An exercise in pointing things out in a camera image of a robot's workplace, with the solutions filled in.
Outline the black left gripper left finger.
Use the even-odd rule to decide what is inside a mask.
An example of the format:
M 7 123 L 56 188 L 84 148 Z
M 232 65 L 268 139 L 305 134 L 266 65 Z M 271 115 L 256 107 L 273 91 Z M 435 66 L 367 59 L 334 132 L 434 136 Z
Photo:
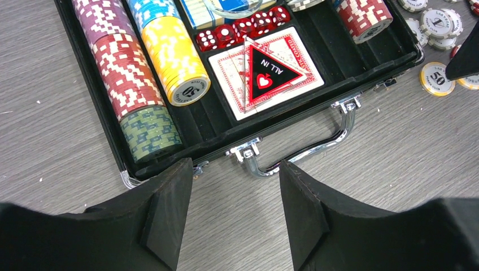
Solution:
M 83 213 L 1 204 L 2 270 L 176 270 L 193 184 L 181 159 Z

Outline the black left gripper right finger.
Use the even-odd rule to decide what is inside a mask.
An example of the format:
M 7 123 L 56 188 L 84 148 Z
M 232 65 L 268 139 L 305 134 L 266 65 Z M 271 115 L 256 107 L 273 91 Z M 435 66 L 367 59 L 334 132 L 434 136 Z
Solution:
M 377 208 L 280 166 L 295 270 L 477 270 L 478 199 L 435 198 L 403 212 Z

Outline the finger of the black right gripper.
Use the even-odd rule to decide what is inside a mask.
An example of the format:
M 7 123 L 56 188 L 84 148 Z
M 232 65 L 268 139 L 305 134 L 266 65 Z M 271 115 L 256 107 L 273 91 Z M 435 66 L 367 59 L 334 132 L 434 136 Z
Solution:
M 446 77 L 457 80 L 478 74 L 478 23 L 446 66 Z

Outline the green poker chip stack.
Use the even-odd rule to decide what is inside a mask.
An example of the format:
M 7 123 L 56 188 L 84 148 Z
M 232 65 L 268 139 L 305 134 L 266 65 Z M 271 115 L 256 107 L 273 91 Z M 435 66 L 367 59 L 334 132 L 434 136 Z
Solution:
M 135 163 L 150 161 L 182 146 L 176 126 L 163 106 L 133 112 L 120 121 L 120 127 Z

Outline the red white chip stack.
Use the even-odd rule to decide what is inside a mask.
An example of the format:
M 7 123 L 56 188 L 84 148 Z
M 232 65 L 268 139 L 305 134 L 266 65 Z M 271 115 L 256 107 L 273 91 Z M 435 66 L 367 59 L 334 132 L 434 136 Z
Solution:
M 73 1 L 118 120 L 163 106 L 153 73 L 121 1 Z

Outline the black poker set case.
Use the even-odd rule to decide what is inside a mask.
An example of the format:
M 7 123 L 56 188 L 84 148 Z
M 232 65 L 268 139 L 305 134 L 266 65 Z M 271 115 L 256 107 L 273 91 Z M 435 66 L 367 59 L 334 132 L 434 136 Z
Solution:
M 221 155 L 257 177 L 262 136 L 323 106 L 342 116 L 331 137 L 286 156 L 298 161 L 342 142 L 362 92 L 394 83 L 423 48 L 392 1 L 349 1 L 298 11 L 252 2 L 232 19 L 196 28 L 185 1 L 56 1 L 88 91 L 132 189 L 183 158 L 194 174 Z

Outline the blue playing card deck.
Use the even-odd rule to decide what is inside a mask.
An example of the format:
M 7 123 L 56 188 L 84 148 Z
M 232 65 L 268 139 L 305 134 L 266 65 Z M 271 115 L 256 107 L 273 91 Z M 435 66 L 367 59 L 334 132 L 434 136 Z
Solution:
M 210 11 L 203 1 L 179 1 L 186 13 L 191 27 L 195 30 L 216 27 L 226 23 L 232 23 L 236 19 L 226 19 Z M 260 10 L 276 4 L 276 1 L 263 1 Z

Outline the clear round dealer button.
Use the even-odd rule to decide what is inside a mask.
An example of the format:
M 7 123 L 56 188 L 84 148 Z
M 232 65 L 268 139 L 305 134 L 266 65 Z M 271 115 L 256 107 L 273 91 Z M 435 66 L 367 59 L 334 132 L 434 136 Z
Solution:
M 241 19 L 260 10 L 263 0 L 203 0 L 204 5 L 226 19 Z

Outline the white poker chip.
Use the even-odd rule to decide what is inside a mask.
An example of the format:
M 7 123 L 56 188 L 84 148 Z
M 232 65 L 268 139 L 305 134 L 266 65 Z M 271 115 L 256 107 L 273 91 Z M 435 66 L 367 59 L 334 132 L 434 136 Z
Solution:
M 417 13 L 425 10 L 428 0 L 397 0 L 399 5 L 408 12 Z
M 455 10 L 427 8 L 421 14 L 420 29 L 429 38 L 444 40 L 462 34 L 463 22 Z
M 429 38 L 428 36 L 423 33 L 420 28 L 420 22 L 413 18 L 407 18 L 406 23 L 409 26 L 412 33 L 415 35 L 417 41 L 419 42 L 421 47 L 425 47 L 428 44 Z
M 457 40 L 456 37 L 447 38 L 443 40 L 430 38 L 428 41 L 428 45 L 439 51 L 446 51 L 446 50 L 451 50 L 456 46 L 456 40 Z

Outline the yellow poker chip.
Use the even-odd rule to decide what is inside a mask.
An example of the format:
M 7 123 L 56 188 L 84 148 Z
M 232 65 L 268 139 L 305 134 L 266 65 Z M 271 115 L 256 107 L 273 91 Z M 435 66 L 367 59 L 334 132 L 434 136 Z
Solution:
M 446 78 L 446 66 L 440 62 L 425 64 L 419 79 L 423 89 L 436 97 L 449 95 L 455 89 L 455 81 Z

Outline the blue red chip stack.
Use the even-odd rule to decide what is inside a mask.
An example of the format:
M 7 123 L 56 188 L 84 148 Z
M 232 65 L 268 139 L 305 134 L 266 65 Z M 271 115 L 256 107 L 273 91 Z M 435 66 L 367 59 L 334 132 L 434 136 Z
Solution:
M 393 22 L 382 0 L 333 1 L 333 6 L 356 44 L 369 41 Z

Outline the blue yellow chip stack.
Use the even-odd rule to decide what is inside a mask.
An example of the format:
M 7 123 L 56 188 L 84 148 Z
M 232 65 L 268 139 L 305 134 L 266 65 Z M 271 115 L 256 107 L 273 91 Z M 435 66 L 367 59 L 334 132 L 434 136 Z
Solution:
M 203 97 L 211 80 L 174 1 L 127 4 L 170 104 L 187 106 Z

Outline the red playing card deck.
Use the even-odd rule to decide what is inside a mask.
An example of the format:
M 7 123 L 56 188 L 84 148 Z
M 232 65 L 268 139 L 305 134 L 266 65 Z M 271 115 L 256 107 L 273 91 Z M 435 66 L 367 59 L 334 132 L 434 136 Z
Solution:
M 308 70 L 311 72 L 311 76 L 282 96 L 277 97 L 268 103 L 262 104 L 257 110 L 242 112 L 244 46 L 241 45 L 209 57 L 208 61 L 210 62 L 221 90 L 223 91 L 237 121 L 250 117 L 325 84 L 325 81 L 314 65 L 312 58 L 294 27 L 289 27 L 262 37 L 258 39 L 257 42 L 267 45 L 270 50 L 292 60 L 292 62 Z

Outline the clear all-in triangle button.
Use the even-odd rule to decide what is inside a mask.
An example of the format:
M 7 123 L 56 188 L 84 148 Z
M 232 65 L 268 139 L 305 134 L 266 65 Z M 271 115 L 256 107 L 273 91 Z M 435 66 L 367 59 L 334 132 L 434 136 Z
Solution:
M 311 76 L 311 72 L 251 38 L 244 39 L 242 112 L 257 110 Z

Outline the red dice in case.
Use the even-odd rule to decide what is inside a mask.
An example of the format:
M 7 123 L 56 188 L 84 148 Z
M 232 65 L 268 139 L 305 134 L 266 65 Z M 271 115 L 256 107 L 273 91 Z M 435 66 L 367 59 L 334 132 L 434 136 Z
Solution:
M 213 30 L 203 30 L 196 35 L 195 41 L 201 51 L 223 49 L 243 43 L 246 37 L 263 36 L 290 20 L 291 15 L 284 6 L 274 6 Z

